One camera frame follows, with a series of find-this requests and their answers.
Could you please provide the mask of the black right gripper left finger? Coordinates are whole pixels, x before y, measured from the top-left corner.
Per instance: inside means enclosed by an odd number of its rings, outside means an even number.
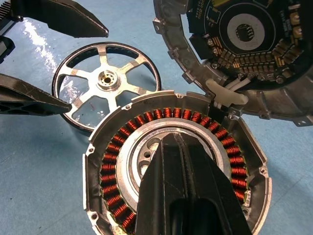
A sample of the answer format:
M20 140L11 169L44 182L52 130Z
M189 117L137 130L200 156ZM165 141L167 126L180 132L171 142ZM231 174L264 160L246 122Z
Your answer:
M187 134L168 134L159 143L139 187L137 235L192 235L196 189Z

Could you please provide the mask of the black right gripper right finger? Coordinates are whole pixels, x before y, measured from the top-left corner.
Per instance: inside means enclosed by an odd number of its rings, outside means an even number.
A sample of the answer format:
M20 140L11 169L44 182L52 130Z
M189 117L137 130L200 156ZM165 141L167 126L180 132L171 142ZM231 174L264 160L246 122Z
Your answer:
M176 235L249 235L230 180L208 156L200 141L175 134L179 146L185 199L175 206Z

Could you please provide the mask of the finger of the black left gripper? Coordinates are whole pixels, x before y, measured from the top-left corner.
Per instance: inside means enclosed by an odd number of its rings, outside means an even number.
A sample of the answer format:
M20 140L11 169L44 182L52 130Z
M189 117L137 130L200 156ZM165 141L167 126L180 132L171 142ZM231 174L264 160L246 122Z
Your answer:
M72 106L15 77L0 75L0 113L3 115L52 116Z
M109 36L104 24L73 0L18 0L17 15L43 22L50 29L74 38Z

